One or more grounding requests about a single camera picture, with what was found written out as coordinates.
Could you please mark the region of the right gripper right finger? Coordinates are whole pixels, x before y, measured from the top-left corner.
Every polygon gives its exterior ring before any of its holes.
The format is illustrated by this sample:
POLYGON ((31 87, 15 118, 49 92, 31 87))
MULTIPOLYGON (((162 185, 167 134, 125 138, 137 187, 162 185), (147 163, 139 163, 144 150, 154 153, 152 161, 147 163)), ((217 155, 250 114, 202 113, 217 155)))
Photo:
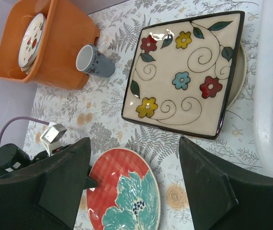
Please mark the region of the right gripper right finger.
POLYGON ((181 137, 179 157, 196 230, 273 230, 273 178, 181 137))

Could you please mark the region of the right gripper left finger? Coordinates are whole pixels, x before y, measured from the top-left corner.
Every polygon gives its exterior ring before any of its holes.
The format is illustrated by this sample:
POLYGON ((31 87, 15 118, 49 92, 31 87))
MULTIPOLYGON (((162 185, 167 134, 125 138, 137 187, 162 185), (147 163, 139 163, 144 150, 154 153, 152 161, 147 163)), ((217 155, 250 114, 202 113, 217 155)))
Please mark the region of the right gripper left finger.
POLYGON ((0 230, 72 230, 90 158, 83 138, 0 179, 0 230))

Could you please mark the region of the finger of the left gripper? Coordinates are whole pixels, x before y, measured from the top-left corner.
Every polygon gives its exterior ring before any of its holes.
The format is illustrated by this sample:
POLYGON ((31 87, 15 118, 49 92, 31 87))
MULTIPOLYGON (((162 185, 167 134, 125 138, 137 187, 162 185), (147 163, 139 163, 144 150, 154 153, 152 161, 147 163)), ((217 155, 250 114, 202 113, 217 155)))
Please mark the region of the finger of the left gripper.
POLYGON ((97 181, 95 181, 94 179, 90 178, 89 176, 86 177, 85 180, 85 189, 92 189, 92 188, 96 188, 98 186, 97 181))

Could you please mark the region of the large red teal plate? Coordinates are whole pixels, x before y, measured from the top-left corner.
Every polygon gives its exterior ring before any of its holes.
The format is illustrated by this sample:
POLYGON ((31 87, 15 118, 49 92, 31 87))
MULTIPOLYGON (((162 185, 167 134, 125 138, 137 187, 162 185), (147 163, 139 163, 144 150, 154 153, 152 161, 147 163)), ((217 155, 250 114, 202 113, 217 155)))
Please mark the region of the large red teal plate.
POLYGON ((87 208, 95 230, 156 230, 161 216, 159 186, 148 163, 136 152, 113 148, 94 163, 87 208))

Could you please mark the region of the square floral plate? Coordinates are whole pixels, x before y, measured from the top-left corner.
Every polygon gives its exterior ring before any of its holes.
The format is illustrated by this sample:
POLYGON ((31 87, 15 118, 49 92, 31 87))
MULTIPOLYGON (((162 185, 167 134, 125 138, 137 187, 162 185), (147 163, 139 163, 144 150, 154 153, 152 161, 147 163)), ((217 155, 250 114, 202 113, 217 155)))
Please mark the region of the square floral plate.
POLYGON ((234 78, 244 11, 144 27, 127 80, 124 120, 216 139, 234 78))

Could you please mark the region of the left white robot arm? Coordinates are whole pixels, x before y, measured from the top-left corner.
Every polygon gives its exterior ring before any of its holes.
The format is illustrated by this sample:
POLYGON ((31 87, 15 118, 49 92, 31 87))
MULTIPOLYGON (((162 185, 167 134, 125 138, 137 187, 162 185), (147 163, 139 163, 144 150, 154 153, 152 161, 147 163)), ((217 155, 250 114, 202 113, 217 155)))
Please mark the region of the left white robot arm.
POLYGON ((6 144, 0 147, 0 178, 8 173, 20 170, 39 161, 49 158, 68 148, 69 145, 60 146, 48 154, 46 150, 39 152, 33 159, 15 144, 6 144))

